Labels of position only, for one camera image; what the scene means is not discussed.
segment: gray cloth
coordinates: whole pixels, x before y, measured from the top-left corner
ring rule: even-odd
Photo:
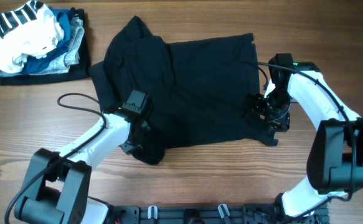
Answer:
[[[68,52],[52,60],[49,66],[38,73],[30,75],[46,75],[46,74],[61,74],[69,72],[71,65],[79,64],[78,49],[82,43],[84,36],[83,21],[77,17],[74,17],[70,21],[70,39],[67,47]],[[1,71],[1,77],[13,77],[19,75],[17,73],[6,73]]]

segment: stack of folded clothes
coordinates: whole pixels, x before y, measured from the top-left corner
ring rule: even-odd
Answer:
[[[0,85],[64,82],[88,77],[91,65],[83,9],[39,1],[0,14]]]

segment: black fabric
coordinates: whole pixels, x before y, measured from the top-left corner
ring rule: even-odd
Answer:
[[[133,153],[148,164],[159,162],[164,148],[243,138],[275,146],[269,125],[244,103],[259,93],[257,68],[239,62],[257,61],[252,41],[245,34],[166,44],[135,16],[89,72],[102,110],[115,110],[133,89],[151,97],[151,144]]]
[[[77,16],[85,24],[85,13],[83,9],[77,9]],[[0,77],[0,85],[33,85],[66,82],[71,80],[79,80],[88,78],[88,68],[90,68],[91,60],[88,53],[86,35],[83,36],[82,43],[79,47],[79,64],[71,65],[69,72],[61,74],[46,75],[16,75],[13,77]]]

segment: folded clothes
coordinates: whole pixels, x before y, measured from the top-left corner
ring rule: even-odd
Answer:
[[[132,152],[148,164],[157,164],[166,148],[243,138],[275,146],[270,126],[245,102],[260,92],[257,68],[240,63],[257,62],[252,41],[244,34],[166,44],[134,17],[89,72],[103,111],[116,111],[133,90],[152,99],[151,134]]]
[[[75,16],[82,20],[82,24],[85,24],[85,13],[83,9],[74,8],[71,9]],[[46,75],[16,75],[10,77],[0,76],[0,85],[33,85],[33,84],[45,84],[65,82],[70,80],[79,80],[88,77],[88,68],[91,65],[90,54],[88,53],[86,35],[82,36],[82,42],[78,49],[79,64],[71,65],[69,72],[67,73],[54,73]]]
[[[28,56],[44,58],[65,33],[55,14],[39,1],[0,14],[0,70],[21,72]]]
[[[46,75],[54,73],[67,73],[71,65],[79,63],[78,50],[84,36],[83,21],[74,17],[70,21],[70,39],[67,43],[67,52],[50,61],[49,66],[41,72],[30,73],[29,75]],[[0,72],[1,77],[11,77],[19,73]]]
[[[70,21],[73,19],[74,13],[68,9],[51,9],[55,18],[64,30],[64,38],[58,43],[57,48],[47,53],[44,58],[35,58],[28,56],[24,68],[20,74],[38,73],[47,68],[50,62],[68,51],[67,43],[70,40]]]

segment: wooden table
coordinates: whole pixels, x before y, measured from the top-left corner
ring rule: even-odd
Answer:
[[[0,12],[23,3],[7,0]],[[147,1],[52,3],[84,8],[93,63],[102,61],[112,38],[134,16],[166,42],[253,32],[260,61],[290,52],[313,61],[334,92],[363,116],[363,1]],[[51,85],[0,86],[0,223],[20,189],[31,155],[54,150],[84,133],[94,114],[57,106],[68,92],[95,96],[90,79]],[[91,101],[73,105],[98,109]],[[170,149],[158,166],[113,151],[93,172],[90,196],[113,205],[229,205],[270,203],[305,175],[315,129],[299,105],[291,130],[277,147],[249,139]],[[363,223],[363,190],[349,203],[332,202],[332,223]]]

